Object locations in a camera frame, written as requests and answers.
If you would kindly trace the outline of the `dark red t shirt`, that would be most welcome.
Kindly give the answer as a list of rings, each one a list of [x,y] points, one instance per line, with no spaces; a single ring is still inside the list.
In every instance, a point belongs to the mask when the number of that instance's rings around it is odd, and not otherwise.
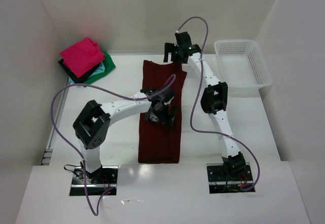
[[[171,88],[176,96],[172,100],[169,112],[176,108],[176,115],[172,126],[145,120],[145,114],[140,114],[139,121],[139,150],[138,162],[148,164],[176,164],[180,158],[182,133],[182,88],[187,72],[176,63],[159,65],[149,60],[143,62],[142,88],[161,88],[167,79],[176,75]]]

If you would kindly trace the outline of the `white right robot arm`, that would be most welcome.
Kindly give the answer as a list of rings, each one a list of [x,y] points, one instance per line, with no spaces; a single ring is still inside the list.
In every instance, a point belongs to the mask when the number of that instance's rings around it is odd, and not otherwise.
[[[223,173],[225,181],[238,177],[246,166],[246,161],[233,132],[226,111],[228,103],[228,85],[222,82],[210,69],[203,58],[199,45],[191,42],[187,32],[175,32],[176,43],[165,43],[164,62],[186,63],[198,75],[199,88],[203,89],[200,105],[204,113],[211,119],[215,130],[220,135]]]

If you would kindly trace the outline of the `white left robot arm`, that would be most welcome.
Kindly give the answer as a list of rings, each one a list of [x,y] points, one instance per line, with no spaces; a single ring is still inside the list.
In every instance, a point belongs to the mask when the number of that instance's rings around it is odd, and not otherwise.
[[[91,183],[99,183],[104,175],[100,161],[100,146],[108,129],[114,123],[136,114],[144,114],[144,119],[154,124],[172,126],[177,107],[169,112],[176,94],[171,88],[141,90],[127,99],[99,104],[95,100],[87,102],[73,123],[75,134],[82,145],[87,178]]]

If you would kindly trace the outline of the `white plastic basket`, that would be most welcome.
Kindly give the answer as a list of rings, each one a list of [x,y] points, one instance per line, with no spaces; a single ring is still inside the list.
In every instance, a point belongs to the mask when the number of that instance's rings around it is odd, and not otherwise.
[[[222,78],[232,89],[260,89],[272,85],[272,77],[254,40],[221,40],[214,49]]]

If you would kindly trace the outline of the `green folded t shirt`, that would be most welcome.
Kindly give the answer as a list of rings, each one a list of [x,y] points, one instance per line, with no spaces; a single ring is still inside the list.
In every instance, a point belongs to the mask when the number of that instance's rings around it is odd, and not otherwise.
[[[107,53],[107,51],[103,51],[103,53],[105,55],[105,59],[103,60],[103,65],[105,67],[104,71],[102,73],[98,73],[96,75],[89,77],[84,82],[85,84],[93,84],[94,82],[107,76],[109,73],[111,73],[116,68],[111,56]]]

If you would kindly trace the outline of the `light blue folded t shirt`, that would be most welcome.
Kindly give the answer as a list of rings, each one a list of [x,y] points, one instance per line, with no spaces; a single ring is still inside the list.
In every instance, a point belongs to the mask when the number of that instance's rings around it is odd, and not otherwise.
[[[93,76],[95,76],[97,74],[101,74],[104,71],[105,71],[105,65],[104,65],[103,62],[101,62],[98,65],[97,69],[94,70],[87,78],[79,78],[78,81],[77,81],[77,83],[84,83],[87,79],[89,79],[89,78],[91,78],[91,77],[93,77]]]

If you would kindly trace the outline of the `black folded t shirt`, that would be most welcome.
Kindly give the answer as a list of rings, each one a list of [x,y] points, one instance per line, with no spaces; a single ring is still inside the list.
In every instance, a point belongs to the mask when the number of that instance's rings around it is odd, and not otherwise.
[[[63,70],[74,83],[84,83],[96,71],[96,69],[100,67],[100,65],[96,65],[78,78],[66,65],[64,65],[63,62],[63,59],[58,61],[59,65],[63,68]]]

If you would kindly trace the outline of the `pink folded t shirt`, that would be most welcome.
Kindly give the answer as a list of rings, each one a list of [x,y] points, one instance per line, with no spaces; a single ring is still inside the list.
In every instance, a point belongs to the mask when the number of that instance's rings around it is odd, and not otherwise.
[[[63,64],[78,78],[105,59],[99,44],[90,38],[84,38],[71,45],[63,50],[60,55],[63,58]]]

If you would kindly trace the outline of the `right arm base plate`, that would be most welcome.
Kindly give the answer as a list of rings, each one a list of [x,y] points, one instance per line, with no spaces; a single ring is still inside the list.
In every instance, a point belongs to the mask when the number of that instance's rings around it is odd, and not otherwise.
[[[207,164],[209,194],[244,193],[253,184],[251,167],[246,164],[240,173],[227,174],[222,164]]]

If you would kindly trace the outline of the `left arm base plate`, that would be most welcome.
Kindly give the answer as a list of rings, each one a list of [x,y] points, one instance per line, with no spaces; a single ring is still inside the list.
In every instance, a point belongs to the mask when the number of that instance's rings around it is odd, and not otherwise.
[[[65,165],[66,171],[72,172],[72,182],[69,196],[85,196],[83,172],[80,166]],[[86,177],[87,191],[89,196],[100,196],[103,192],[109,191],[106,196],[115,196],[117,194],[118,166],[103,166],[101,173]]]

